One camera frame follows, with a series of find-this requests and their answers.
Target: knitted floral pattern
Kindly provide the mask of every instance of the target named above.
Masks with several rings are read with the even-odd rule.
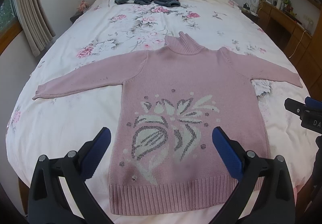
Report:
[[[137,116],[134,121],[133,128],[136,131],[132,141],[131,162],[151,184],[157,184],[152,170],[168,156],[170,136],[175,138],[172,148],[174,159],[178,163],[200,146],[200,127],[209,125],[204,123],[204,115],[209,116],[209,112],[219,113],[215,102],[210,102],[212,97],[207,95],[197,101],[190,97],[178,100],[176,105],[164,98],[156,101],[155,105],[149,101],[141,102],[144,114]],[[149,161],[149,167],[145,168],[140,160],[152,152],[154,155]]]

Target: wooden desk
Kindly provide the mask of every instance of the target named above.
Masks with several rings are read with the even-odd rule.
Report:
[[[284,52],[303,79],[311,97],[322,101],[322,14],[313,36],[276,9],[261,1],[257,24]]]

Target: beige curtain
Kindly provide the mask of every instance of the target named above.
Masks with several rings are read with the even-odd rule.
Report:
[[[40,0],[13,0],[13,3],[31,50],[34,56],[38,56],[56,35]]]

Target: bed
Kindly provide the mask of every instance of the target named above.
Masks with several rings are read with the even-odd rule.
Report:
[[[115,223],[208,223],[215,216],[222,204],[156,216],[110,213],[108,168],[120,114],[122,86],[32,100],[40,84],[110,56],[143,49],[156,50],[164,45],[165,35],[178,36],[179,31],[188,33],[211,50],[225,46],[238,54],[255,55],[296,72],[282,51],[241,13],[234,1],[180,2],[180,7],[166,8],[154,3],[116,5],[114,0],[97,0],[45,54],[17,100],[6,135],[8,160],[27,186],[30,186],[41,154],[49,158],[62,157],[70,150],[78,150],[106,126],[111,130],[112,142],[86,184]],[[304,102],[308,90],[305,86],[301,89],[286,82],[253,80],[252,84],[265,122],[271,156],[281,154],[285,157],[296,190],[312,173],[317,134],[300,126],[299,118],[285,110],[284,100],[289,97]],[[63,179],[62,186],[73,212],[81,216]],[[244,215],[250,212],[257,195],[258,191],[253,192]]]

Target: wooden drawer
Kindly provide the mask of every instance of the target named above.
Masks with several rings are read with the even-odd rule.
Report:
[[[311,40],[307,51],[311,54],[311,56],[317,61],[319,67],[322,69],[322,34],[314,34],[315,40]]]
[[[322,90],[322,75],[318,78],[317,84],[319,85],[320,89]]]
[[[297,25],[290,17],[286,16],[276,8],[272,8],[270,17],[281,24],[291,34],[293,33],[295,26]]]
[[[257,25],[261,27],[264,31],[266,31],[268,21],[269,21],[269,15],[266,14],[264,11],[258,12],[259,20],[257,21]]]
[[[318,83],[315,82],[313,86],[309,89],[310,96],[317,101],[322,101],[322,90]]]
[[[322,74],[318,64],[308,51],[304,53],[303,57],[295,67],[308,89],[313,86]]]
[[[301,40],[301,38],[302,38],[302,35],[303,35],[303,38],[302,38],[302,40],[301,40],[301,43],[302,43],[302,45],[305,47],[305,48],[307,48],[308,47],[308,45],[310,44],[310,41],[311,41],[311,39],[312,39],[312,37],[306,32],[306,33],[304,33],[303,34],[303,32],[304,32],[304,30],[301,28],[301,27],[299,27],[298,25],[296,25],[295,26],[295,29],[294,29],[294,31],[293,31],[293,35],[300,41]]]
[[[295,38],[294,35],[292,35],[291,39],[289,40],[289,43],[287,44],[286,48],[284,49],[284,54],[289,58],[295,51],[294,55],[289,59],[291,63],[296,66],[302,56],[304,55],[306,48],[302,45],[302,43],[298,44],[299,40]]]
[[[268,15],[270,15],[270,12],[272,10],[272,6],[270,4],[268,4],[267,2],[263,2],[263,7],[261,8],[261,11],[264,11],[265,13],[267,13]]]

